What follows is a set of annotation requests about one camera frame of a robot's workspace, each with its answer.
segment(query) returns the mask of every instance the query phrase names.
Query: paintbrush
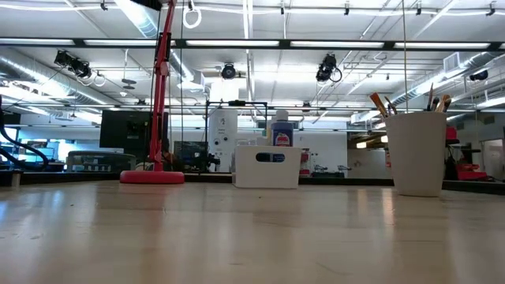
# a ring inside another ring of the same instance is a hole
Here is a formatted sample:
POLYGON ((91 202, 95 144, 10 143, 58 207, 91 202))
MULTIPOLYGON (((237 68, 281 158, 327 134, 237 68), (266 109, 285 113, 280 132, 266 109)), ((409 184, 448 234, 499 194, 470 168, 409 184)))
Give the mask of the paintbrush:
POLYGON ((380 101, 379 94, 374 92, 372 95, 370 95, 370 99, 375 103, 377 110, 382 114, 383 117, 387 118, 387 112, 386 112, 386 107, 384 107, 384 104, 382 101, 380 101))
POLYGON ((442 99, 440 100, 439 105, 436 107, 435 111, 436 112, 442 112, 443 111, 443 106, 445 105, 445 101, 450 99, 451 97, 449 95, 443 95, 442 99))
POLYGON ((387 100, 388 103, 387 108, 391 107, 391 109, 393 110, 393 114, 398 114, 396 106, 393 103, 391 103, 391 101, 386 96, 384 98, 387 100))
POLYGON ((447 112, 447 109, 451 105, 451 101, 452 101, 452 99, 449 98, 445 102, 443 102, 443 112, 447 112))
POLYGON ((432 87, 429 89, 428 105, 426 106, 426 111, 432 110, 432 98, 433 98, 433 83, 432 87))
POLYGON ((440 99, 438 97, 435 97, 432 102, 432 106, 430 107, 430 111, 434 111, 436 109, 436 106, 439 105, 440 99))

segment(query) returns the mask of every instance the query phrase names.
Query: white tank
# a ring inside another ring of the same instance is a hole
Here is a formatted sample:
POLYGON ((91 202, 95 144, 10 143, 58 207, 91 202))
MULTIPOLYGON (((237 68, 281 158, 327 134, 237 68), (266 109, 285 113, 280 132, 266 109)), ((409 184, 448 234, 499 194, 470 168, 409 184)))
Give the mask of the white tank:
POLYGON ((236 110, 216 110, 208 119, 209 153, 221 160, 219 172, 230 172, 231 155, 234 152, 238 112, 236 110))

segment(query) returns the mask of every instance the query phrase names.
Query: red lamp base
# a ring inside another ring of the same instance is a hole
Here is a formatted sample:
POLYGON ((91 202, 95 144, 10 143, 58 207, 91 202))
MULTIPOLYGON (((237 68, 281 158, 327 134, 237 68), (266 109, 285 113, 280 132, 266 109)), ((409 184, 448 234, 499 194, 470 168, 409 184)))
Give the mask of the red lamp base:
POLYGON ((184 174, 181 172, 123 170, 119 182, 130 184, 183 184, 184 174))

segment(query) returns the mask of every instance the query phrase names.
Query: table surface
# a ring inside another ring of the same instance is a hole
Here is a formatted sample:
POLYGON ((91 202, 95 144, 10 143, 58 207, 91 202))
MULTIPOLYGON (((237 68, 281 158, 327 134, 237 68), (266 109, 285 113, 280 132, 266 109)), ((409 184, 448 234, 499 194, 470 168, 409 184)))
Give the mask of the table surface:
POLYGON ((379 187, 22 186, 0 283, 504 283, 505 197, 379 187))

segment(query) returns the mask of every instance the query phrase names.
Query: pen holder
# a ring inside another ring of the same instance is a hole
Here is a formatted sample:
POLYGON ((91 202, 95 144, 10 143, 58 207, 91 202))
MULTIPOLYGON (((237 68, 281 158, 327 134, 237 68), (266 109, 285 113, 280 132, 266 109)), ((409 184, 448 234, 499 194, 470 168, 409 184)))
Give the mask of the pen holder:
POLYGON ((386 118, 391 172, 400 195, 436 197, 443 182, 447 115, 433 111, 386 118))

